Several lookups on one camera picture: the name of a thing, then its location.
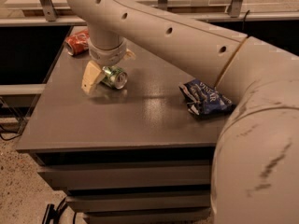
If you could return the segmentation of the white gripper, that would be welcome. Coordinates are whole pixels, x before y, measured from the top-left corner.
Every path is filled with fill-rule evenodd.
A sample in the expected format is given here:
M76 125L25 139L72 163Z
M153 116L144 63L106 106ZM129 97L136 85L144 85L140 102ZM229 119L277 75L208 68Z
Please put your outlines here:
M127 49L127 40L123 39L122 42L113 49L100 49L96 47L91 39L88 39L89 54L93 61L89 61L86 65L81 88L86 94L91 94L97 84L105 78L105 73L101 66L113 66L124 60L134 60L135 54Z

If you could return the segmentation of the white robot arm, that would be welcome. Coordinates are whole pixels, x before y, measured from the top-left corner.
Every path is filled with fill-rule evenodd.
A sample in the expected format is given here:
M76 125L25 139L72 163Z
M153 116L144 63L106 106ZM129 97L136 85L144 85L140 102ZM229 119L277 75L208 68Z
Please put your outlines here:
M236 105L216 145L213 224L299 224L299 59L254 37L133 0L67 0L93 58L123 36Z

